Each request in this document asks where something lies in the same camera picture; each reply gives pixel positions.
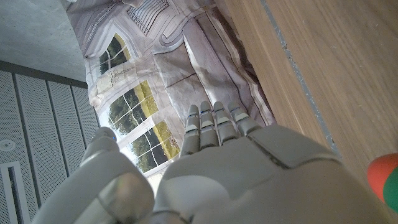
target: ceiling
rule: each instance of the ceiling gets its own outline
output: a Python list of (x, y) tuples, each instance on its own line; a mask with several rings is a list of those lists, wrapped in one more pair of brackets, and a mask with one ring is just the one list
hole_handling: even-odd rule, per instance
[(66, 0), (0, 3), (0, 60), (86, 82)]

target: white robotic arm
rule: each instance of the white robotic arm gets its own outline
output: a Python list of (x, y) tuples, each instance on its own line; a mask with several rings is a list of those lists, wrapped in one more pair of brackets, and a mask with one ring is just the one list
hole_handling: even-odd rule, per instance
[(34, 223), (387, 223), (330, 150), (281, 126), (261, 128), (234, 103), (228, 110), (232, 120), (220, 102), (190, 107), (180, 159), (155, 200), (112, 130), (100, 128)]

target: metal wall panel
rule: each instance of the metal wall panel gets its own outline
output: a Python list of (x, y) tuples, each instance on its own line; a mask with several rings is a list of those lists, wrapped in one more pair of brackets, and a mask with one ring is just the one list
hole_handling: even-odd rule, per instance
[(48, 84), (62, 150), (70, 175), (79, 168), (86, 147), (70, 86), (54, 82), (48, 82)]
[[(18, 109), (16, 93), (11, 73), (0, 71), (0, 141), (11, 140), (16, 144), (12, 151), (0, 151), (0, 164), (19, 161), (24, 182), (29, 216), (33, 218), (37, 211), (36, 193), (32, 179), (32, 171), (29, 165), (29, 157), (25, 144), (24, 133), (21, 124), (21, 116)], [(6, 198), (0, 174), (0, 223), (9, 223)]]
[(41, 202), (67, 178), (45, 80), (16, 75)]
[(2, 183), (6, 193), (8, 217), (11, 223), (30, 224), (24, 178), (19, 161), (0, 164)]
[(83, 138), (85, 139), (85, 144), (87, 146), (91, 142), (95, 131), (98, 129), (95, 110), (89, 104), (88, 92), (86, 89), (73, 86), (72, 92), (76, 103), (81, 129), (83, 130)]

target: colorful ball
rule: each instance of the colorful ball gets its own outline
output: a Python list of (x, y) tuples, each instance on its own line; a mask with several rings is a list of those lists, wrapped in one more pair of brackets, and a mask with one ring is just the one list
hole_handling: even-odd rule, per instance
[(398, 153), (373, 160), (368, 167), (368, 181), (379, 199), (398, 212)]

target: wooden surface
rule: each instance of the wooden surface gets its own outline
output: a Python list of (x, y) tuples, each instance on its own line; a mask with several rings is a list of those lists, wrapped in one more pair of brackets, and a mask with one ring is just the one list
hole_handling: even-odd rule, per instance
[(234, 19), (239, 33), (247, 34), (240, 36), (278, 124), (290, 127), (329, 147), (301, 85), (286, 60), (276, 35), (272, 33), (271, 24), (263, 23), (268, 20), (264, 8), (257, 7), (249, 12), (246, 11), (248, 8), (240, 6), (246, 1), (226, 2), (239, 9), (236, 12), (230, 10), (231, 15), (241, 22), (235, 22)]
[[(319, 141), (322, 132), (261, 1), (226, 2), (277, 122)], [(398, 2), (266, 2), (345, 164), (368, 186), (369, 163), (398, 152)]]

